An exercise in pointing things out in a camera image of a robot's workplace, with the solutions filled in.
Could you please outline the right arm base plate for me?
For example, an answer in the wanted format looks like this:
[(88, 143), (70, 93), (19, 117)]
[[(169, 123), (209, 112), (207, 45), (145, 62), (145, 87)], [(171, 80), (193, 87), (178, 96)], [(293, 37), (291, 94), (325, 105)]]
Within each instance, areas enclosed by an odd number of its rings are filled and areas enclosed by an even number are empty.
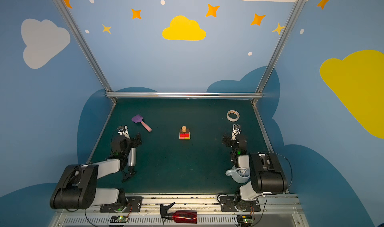
[(260, 212), (259, 200), (243, 201), (240, 197), (219, 196), (222, 212)]

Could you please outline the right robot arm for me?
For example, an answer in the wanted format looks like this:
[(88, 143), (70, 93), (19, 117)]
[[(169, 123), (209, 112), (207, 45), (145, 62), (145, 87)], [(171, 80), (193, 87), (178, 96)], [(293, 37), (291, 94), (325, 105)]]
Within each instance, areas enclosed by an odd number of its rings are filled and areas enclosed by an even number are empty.
[(276, 195), (286, 192), (292, 185), (288, 180), (279, 157), (275, 152), (247, 152), (247, 139), (239, 132), (232, 136), (223, 136), (223, 144), (231, 148), (233, 167), (226, 171), (236, 183), (241, 184), (234, 195), (233, 202), (250, 203), (259, 197)]

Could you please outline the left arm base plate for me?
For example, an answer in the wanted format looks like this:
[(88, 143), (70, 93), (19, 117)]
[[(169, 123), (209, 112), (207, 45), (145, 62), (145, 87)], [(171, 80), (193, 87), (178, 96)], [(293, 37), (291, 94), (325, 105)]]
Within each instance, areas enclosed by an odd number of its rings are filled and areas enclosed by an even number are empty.
[(102, 205), (100, 213), (139, 213), (142, 201), (142, 197), (119, 197), (114, 204)]

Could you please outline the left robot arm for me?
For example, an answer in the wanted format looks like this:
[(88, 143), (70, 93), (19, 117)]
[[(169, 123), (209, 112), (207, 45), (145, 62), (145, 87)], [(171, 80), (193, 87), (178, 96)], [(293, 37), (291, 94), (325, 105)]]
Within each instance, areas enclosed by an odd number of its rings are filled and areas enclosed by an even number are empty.
[(111, 142), (111, 155), (104, 161), (68, 165), (50, 199), (52, 209), (70, 212), (91, 206), (106, 206), (113, 212), (123, 212), (128, 205), (123, 189), (98, 188), (98, 180), (115, 173), (122, 173), (122, 182), (134, 174), (137, 147), (142, 145), (141, 134), (129, 137), (122, 132)]

